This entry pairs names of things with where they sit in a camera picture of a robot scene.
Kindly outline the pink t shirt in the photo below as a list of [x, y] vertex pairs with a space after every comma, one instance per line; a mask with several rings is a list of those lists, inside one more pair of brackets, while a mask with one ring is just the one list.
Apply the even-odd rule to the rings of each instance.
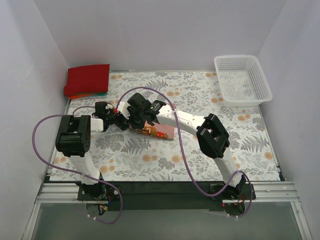
[[139, 131], [142, 134], [168, 141], [172, 141], [175, 136], [175, 128], [173, 126], [156, 122], [149, 124], [146, 121], [142, 129], [134, 128], [132, 126], [130, 128]]

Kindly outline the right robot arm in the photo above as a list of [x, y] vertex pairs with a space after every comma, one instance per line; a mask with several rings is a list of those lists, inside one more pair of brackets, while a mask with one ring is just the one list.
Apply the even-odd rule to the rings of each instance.
[[206, 196], [221, 200], [245, 199], [246, 178], [232, 159], [229, 134], [216, 115], [192, 115], [176, 110], [171, 103], [159, 100], [150, 102], [139, 93], [119, 103], [118, 110], [134, 129], [141, 129], [145, 122], [157, 122], [195, 136], [201, 152], [214, 160], [225, 183], [222, 187], [214, 187]]

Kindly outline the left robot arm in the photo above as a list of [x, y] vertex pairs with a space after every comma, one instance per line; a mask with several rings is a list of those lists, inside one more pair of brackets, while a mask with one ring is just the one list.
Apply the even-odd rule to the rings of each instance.
[[65, 115], [61, 118], [55, 147], [74, 164], [81, 174], [79, 186], [90, 197], [100, 200], [107, 194], [106, 186], [101, 183], [103, 176], [95, 167], [90, 156], [91, 133], [103, 133], [111, 125], [121, 130], [129, 128], [126, 118], [108, 102], [95, 103], [92, 116]]

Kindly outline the floral table mat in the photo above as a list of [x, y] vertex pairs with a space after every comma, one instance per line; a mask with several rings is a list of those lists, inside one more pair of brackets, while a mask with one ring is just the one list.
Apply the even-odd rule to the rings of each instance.
[[[89, 115], [96, 102], [126, 101], [134, 93], [149, 101], [170, 100], [189, 114], [218, 116], [229, 133], [231, 157], [251, 181], [278, 181], [277, 160], [258, 107], [227, 107], [214, 72], [111, 73], [107, 95], [68, 103], [68, 113]], [[182, 131], [173, 140], [111, 126], [91, 135], [90, 155], [108, 181], [220, 181], [215, 162], [195, 136]]]

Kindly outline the green folded t shirt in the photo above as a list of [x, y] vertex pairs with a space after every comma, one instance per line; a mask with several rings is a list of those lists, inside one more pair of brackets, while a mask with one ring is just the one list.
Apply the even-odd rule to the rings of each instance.
[[108, 92], [99, 92], [99, 93], [90, 93], [88, 94], [89, 97], [100, 97], [100, 96], [106, 96]]

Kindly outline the orange folded t shirt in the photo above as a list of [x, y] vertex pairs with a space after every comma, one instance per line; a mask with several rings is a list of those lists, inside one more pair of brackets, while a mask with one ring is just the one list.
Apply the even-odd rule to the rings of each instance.
[[68, 99], [69, 100], [74, 100], [74, 99], [79, 99], [79, 98], [84, 98], [84, 97], [90, 97], [92, 94], [89, 93], [82, 93], [82, 94], [75, 94], [75, 95], [69, 95]]

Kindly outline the red folded t shirt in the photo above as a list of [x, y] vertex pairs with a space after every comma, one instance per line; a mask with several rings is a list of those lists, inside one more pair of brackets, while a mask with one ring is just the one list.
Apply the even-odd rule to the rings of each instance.
[[72, 67], [67, 70], [64, 96], [106, 93], [109, 89], [109, 64]]

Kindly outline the white plastic basket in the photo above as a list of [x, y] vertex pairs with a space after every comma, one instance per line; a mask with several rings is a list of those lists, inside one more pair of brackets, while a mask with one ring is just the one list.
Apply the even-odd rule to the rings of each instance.
[[256, 107], [272, 100], [270, 86], [255, 56], [217, 56], [214, 66], [226, 106]]

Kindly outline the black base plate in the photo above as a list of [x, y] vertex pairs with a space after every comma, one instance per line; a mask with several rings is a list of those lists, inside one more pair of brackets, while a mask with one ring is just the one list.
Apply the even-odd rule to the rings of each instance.
[[96, 183], [77, 182], [78, 201], [106, 204], [109, 211], [131, 210], [199, 210], [222, 212], [223, 202], [236, 203], [243, 212], [246, 200], [255, 199], [254, 188], [241, 183], [237, 188], [228, 186], [216, 197], [205, 196], [190, 181], [114, 181], [114, 187]]

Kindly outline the aluminium frame rail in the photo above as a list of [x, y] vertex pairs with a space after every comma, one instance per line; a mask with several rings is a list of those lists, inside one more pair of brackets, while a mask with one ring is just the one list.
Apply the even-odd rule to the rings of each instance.
[[[123, 196], [164, 194], [176, 197], [178, 194], [198, 194], [190, 181], [114, 181]], [[253, 181], [256, 202], [299, 202], [300, 197], [291, 181]], [[74, 182], [47, 182], [40, 187], [37, 201], [41, 203], [77, 203], [82, 190]]]

